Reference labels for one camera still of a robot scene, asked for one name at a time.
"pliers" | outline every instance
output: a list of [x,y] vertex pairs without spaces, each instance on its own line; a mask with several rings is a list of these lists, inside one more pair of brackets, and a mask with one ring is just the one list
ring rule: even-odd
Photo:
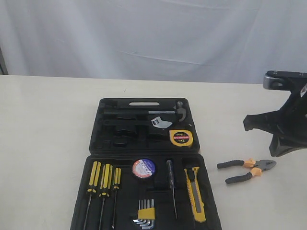
[[217,164],[218,169],[224,169],[231,166],[243,166],[245,168],[252,168],[249,173],[242,176],[235,176],[225,180],[226,184],[233,184],[237,182],[248,181],[254,176],[261,176],[263,171],[267,171],[276,165],[276,161],[271,160],[260,160],[255,161],[254,159],[249,159],[248,161],[228,161],[224,163]]

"white backdrop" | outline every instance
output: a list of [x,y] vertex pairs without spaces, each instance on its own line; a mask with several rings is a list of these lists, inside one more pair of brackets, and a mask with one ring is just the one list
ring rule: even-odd
[[10,74],[261,83],[307,71],[306,0],[0,0]]

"hammer head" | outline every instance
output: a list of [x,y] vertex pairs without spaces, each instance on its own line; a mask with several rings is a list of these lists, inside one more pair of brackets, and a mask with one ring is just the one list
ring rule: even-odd
[[182,117],[179,119],[179,122],[186,119],[187,111],[186,111],[185,108],[183,108],[183,102],[181,102],[181,101],[177,102],[177,114],[182,115]]

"black plastic case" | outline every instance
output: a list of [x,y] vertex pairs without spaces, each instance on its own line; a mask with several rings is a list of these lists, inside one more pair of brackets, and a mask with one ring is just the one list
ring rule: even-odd
[[[142,109],[167,111],[174,110],[176,102],[183,102],[186,118],[178,122],[180,115],[105,115],[105,109]],[[137,105],[130,103],[159,103],[159,105]],[[141,125],[155,117],[173,122],[167,129],[152,125]],[[185,129],[193,134],[190,147],[178,147],[170,142],[169,130]],[[137,218],[139,199],[154,199],[154,230],[221,230],[213,193],[207,170],[200,149],[197,133],[187,99],[184,98],[150,98],[150,99],[102,99],[99,102],[93,133],[90,141],[90,153],[85,162],[76,206],[71,222],[71,230],[83,230],[89,195],[87,185],[94,161],[110,163],[122,170],[121,186],[118,190],[116,205],[116,230],[140,230],[132,222]],[[139,159],[150,159],[155,163],[156,173],[149,179],[137,178],[132,173],[132,165]],[[175,218],[172,193],[168,186],[167,160],[173,161],[175,174],[175,200],[178,219]],[[206,221],[194,221],[187,190],[184,168],[199,166],[198,183],[204,203]],[[102,199],[93,196],[88,214],[87,230],[97,230],[99,225]],[[112,229],[114,193],[107,198],[104,206],[103,230]]]

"case lid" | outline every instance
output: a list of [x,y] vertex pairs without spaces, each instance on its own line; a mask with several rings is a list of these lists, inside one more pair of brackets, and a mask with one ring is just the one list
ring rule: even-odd
[[99,102],[91,154],[188,154],[199,149],[185,98],[105,98]]

